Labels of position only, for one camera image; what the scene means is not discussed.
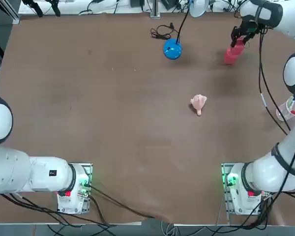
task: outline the pink toy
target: pink toy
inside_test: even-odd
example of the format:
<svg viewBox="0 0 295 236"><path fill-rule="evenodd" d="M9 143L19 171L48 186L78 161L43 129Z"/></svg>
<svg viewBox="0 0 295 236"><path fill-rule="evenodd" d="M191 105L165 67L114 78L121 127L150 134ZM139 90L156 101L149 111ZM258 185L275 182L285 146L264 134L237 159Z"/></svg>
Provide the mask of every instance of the pink toy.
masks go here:
<svg viewBox="0 0 295 236"><path fill-rule="evenodd" d="M198 95L194 96L190 100L190 103L192 104L194 109L197 110L197 115L199 115L199 116L201 115L201 109L205 105L206 100L207 100L207 97L202 96L201 94L198 94Z"/></svg>

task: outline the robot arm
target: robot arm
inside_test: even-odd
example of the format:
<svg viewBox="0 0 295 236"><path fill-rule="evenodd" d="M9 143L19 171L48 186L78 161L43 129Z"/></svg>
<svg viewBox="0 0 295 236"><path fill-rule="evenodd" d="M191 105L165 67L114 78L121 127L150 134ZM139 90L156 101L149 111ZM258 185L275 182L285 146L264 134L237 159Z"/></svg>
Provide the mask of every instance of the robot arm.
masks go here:
<svg viewBox="0 0 295 236"><path fill-rule="evenodd" d="M57 192L58 209L68 214L89 209L90 174L83 165L57 157L29 157L0 146L0 194Z"/></svg>
<svg viewBox="0 0 295 236"><path fill-rule="evenodd" d="M233 29L232 34L236 33L232 37L233 45L237 39L248 35L245 26L249 24L255 24L253 36L260 33L259 26L266 26L295 39L295 0L276 3L266 0L246 1L240 8L240 15L242 24ZM295 53L284 66L283 79L295 97ZM236 214L250 214L260 202L262 191L274 193L280 190L294 153L295 127L265 156L250 163L236 163L232 167L227 180ZM283 191L290 190L295 190L295 162L283 187Z"/></svg>
<svg viewBox="0 0 295 236"><path fill-rule="evenodd" d="M249 0L240 7L243 21L254 21L295 39L295 0Z"/></svg>

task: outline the table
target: table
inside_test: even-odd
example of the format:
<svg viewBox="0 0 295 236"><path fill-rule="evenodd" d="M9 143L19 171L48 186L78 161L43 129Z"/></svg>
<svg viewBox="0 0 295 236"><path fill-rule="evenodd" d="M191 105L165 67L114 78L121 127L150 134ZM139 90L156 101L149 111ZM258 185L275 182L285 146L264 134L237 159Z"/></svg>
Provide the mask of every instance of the table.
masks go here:
<svg viewBox="0 0 295 236"><path fill-rule="evenodd" d="M221 163L253 161L284 134L258 91L259 40L226 66L223 54L240 20L224 13L188 17L182 56L168 60L164 41L150 38L149 29L170 22L178 29L182 18L22 18L13 26L0 73L0 96L15 120L4 145L33 156L93 162L93 184L128 206L168 222L214 225ZM265 76L278 104L289 96L282 71L293 52L293 39L266 35ZM198 93L208 97L201 117L188 104ZM52 195L29 198L54 207ZM109 222L142 219L97 198ZM94 206L87 217L98 220ZM232 216L232 223L243 218ZM2 222L53 221L0 198ZM219 223L227 223L224 207ZM270 224L295 226L295 200L282 196Z"/></svg>

